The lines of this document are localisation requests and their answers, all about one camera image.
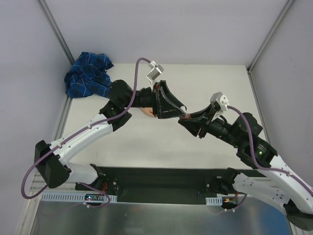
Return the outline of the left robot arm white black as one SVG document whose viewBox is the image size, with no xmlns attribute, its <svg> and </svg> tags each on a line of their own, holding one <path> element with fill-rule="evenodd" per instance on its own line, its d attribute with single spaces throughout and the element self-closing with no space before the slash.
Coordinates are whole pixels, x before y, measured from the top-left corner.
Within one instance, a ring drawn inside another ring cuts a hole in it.
<svg viewBox="0 0 313 235">
<path fill-rule="evenodd" d="M 48 188 L 64 183 L 84 183 L 92 190 L 103 186 L 104 176 L 95 164 L 74 164 L 71 159 L 99 138 L 118 130 L 132 117 L 126 107 L 151 107 L 158 119 L 182 117 L 186 106 L 161 80 L 153 88 L 133 91 L 123 80 L 111 83 L 108 103 L 90 121 L 71 134 L 51 143 L 40 141 L 35 146 L 36 169 Z"/>
</svg>

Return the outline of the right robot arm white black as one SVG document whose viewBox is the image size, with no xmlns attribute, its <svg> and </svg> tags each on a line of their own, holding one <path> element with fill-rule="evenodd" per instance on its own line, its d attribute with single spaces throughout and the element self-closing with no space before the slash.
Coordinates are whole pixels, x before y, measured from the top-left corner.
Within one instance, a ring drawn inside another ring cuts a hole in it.
<svg viewBox="0 0 313 235">
<path fill-rule="evenodd" d="M 195 137 L 201 139 L 211 134 L 233 146 L 244 164 L 269 178 L 277 188 L 256 182 L 232 168 L 228 168 L 220 178 L 211 180 L 210 188 L 224 195 L 233 191 L 251 195 L 275 207 L 296 227 L 312 231 L 313 188 L 288 167 L 267 141 L 258 136 L 262 127 L 251 113 L 242 113 L 229 105 L 226 108 L 239 115 L 233 124 L 213 118 L 217 113 L 215 105 L 180 117 L 178 123 Z"/>
</svg>

